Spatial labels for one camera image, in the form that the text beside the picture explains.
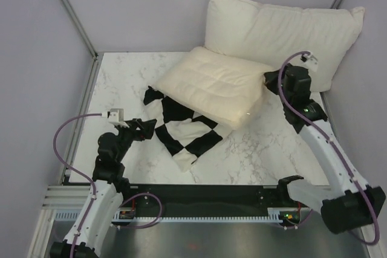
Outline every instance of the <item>gray floor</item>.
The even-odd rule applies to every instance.
[[[71,222],[55,222],[52,241],[62,239]],[[264,224],[161,223],[142,230],[110,228],[101,258],[368,258],[351,235],[331,234],[319,215],[298,230]]]

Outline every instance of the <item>black and white checkered fabric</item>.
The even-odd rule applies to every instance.
[[[149,87],[144,105],[156,119],[155,133],[182,171],[231,133],[231,129],[177,103]]]

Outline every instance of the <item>marble tabletop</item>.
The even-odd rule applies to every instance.
[[[88,112],[123,108],[125,120],[147,120],[142,103],[145,90],[185,53],[105,53]],[[321,104],[318,93],[312,98]],[[74,166],[91,175],[98,137],[116,132],[106,119],[85,121]],[[133,183],[159,184],[256,184],[276,185],[278,179],[300,175],[316,185],[327,178],[306,143],[286,122],[278,96],[267,91],[267,101],[253,122],[232,132],[222,144],[206,152],[182,173],[154,135],[134,142],[122,163],[124,176]],[[84,182],[72,172],[71,182]]]

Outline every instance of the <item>pillow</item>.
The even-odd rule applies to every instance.
[[[205,47],[279,69],[293,53],[309,50],[319,60],[311,90],[329,90],[337,67],[363,25],[363,7],[301,9],[251,0],[210,0]]]
[[[194,48],[155,87],[205,117],[237,129],[253,118],[264,101],[261,63]]]

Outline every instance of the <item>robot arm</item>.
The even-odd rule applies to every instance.
[[[51,258],[100,257],[102,243],[113,216],[122,202],[129,197],[129,180],[123,178],[125,167],[121,161],[133,141],[152,138],[156,125],[156,120],[123,121],[122,109],[111,109],[104,117],[115,126],[118,135],[108,132],[98,139],[98,156],[93,171],[96,194],[90,190],[72,229],[63,242],[55,242],[51,247]]]
[[[303,62],[316,63],[313,56],[302,56],[301,59]],[[367,195],[376,216],[379,215],[386,199],[383,190],[380,187],[372,188],[355,169],[337,142],[324,111],[319,104],[310,99],[311,79],[308,70],[291,64],[287,64],[285,69],[281,77],[284,97],[298,113],[321,128],[328,136],[328,141],[316,127],[305,122],[284,104],[285,117],[313,151],[327,176],[330,189],[316,187],[301,176],[290,176],[279,181],[279,188],[282,187],[284,198],[299,201],[320,213],[328,229],[336,234],[371,224],[371,214],[355,182]],[[279,71],[265,74],[265,85],[275,94],[279,94],[278,75]],[[331,143],[345,159],[346,165],[343,164]]]

